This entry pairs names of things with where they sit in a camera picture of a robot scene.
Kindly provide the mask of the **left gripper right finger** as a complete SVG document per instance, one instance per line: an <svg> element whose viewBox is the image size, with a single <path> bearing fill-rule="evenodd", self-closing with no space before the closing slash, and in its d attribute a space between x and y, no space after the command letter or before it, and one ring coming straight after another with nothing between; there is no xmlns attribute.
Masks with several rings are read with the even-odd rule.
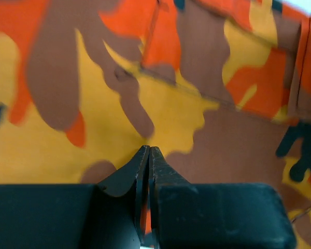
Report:
<svg viewBox="0 0 311 249"><path fill-rule="evenodd" d="M150 147L149 152L149 202L151 216L151 231L156 232L158 228L158 207L156 187L159 185L189 184L176 170L165 160L159 147Z"/></svg>

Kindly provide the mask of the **orange camouflage trousers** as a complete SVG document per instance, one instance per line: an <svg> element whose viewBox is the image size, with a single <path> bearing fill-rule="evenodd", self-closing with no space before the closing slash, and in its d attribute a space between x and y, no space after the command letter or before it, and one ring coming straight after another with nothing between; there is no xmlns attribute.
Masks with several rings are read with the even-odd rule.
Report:
<svg viewBox="0 0 311 249"><path fill-rule="evenodd" d="M0 183L94 183L144 144L311 205L311 16L280 1L0 1Z"/></svg>

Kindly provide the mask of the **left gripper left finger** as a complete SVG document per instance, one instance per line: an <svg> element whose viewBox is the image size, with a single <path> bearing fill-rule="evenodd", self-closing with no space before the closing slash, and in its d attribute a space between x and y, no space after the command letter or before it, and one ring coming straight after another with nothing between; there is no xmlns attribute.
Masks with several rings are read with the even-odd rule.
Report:
<svg viewBox="0 0 311 249"><path fill-rule="evenodd" d="M101 181L100 242L141 243L146 231L149 146Z"/></svg>

